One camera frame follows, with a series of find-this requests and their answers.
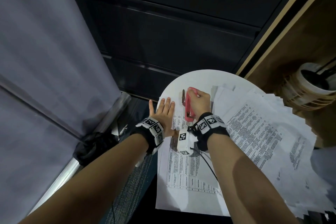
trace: paper stack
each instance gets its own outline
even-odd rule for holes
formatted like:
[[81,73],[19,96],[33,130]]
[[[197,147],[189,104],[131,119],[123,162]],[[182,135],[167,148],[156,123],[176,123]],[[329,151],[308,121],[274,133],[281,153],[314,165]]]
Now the paper stack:
[[308,211],[334,211],[326,197],[330,185],[312,169],[316,135],[274,94],[218,87],[213,113],[232,140],[262,170],[296,217]]

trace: hand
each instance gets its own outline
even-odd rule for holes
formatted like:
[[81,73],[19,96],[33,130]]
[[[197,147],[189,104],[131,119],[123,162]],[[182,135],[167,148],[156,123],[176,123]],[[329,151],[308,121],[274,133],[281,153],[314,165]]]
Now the hand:
[[174,136],[175,133],[175,131],[171,129],[174,109],[174,101],[170,103],[170,98],[167,98],[165,103],[165,99],[162,98],[156,113],[154,113],[153,101],[149,100],[149,116],[160,122],[165,132],[165,137]]
[[208,93],[197,90],[198,97],[191,89],[188,90],[188,94],[191,100],[191,108],[196,115],[196,120],[198,120],[203,113],[211,112],[210,95]]

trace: wire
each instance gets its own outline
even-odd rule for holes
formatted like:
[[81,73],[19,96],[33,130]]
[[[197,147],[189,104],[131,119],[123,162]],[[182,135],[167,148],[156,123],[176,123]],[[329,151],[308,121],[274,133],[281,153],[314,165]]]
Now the wire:
[[112,202],[112,213],[113,213],[113,224],[115,224],[114,210],[113,210],[113,202]]
[[208,164],[208,161],[206,161],[205,158],[203,157],[202,152],[200,152],[200,156],[204,159],[205,163],[207,163],[208,167],[210,168],[210,170],[212,171],[212,173],[213,173],[213,175],[215,176],[216,180],[218,181],[217,176],[215,175],[215,173],[214,173],[214,171],[212,170],[211,166]]

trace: stapler handle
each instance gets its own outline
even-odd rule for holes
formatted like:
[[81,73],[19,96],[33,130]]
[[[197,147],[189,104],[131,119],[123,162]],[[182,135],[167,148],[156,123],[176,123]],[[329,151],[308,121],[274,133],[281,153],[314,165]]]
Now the stapler handle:
[[[197,95],[197,89],[193,88],[193,87],[188,87],[188,90],[192,89],[194,91],[194,93]],[[193,122],[195,119],[195,113],[191,108],[191,99],[190,99],[190,95],[188,94],[188,91],[186,93],[186,112],[185,112],[185,119],[188,122]]]

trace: red stapler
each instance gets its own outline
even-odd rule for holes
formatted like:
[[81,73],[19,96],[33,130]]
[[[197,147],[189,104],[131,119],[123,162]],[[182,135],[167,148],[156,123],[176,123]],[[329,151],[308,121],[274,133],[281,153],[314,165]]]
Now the red stapler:
[[[188,87],[188,90],[192,89],[194,91],[194,93],[197,95],[197,89],[193,88],[193,87]],[[195,113],[194,111],[191,109],[190,106],[190,96],[187,92],[187,94],[185,93],[185,91],[182,91],[182,104],[183,106],[186,108],[186,112],[185,112],[185,119],[188,122],[193,122],[195,119]]]

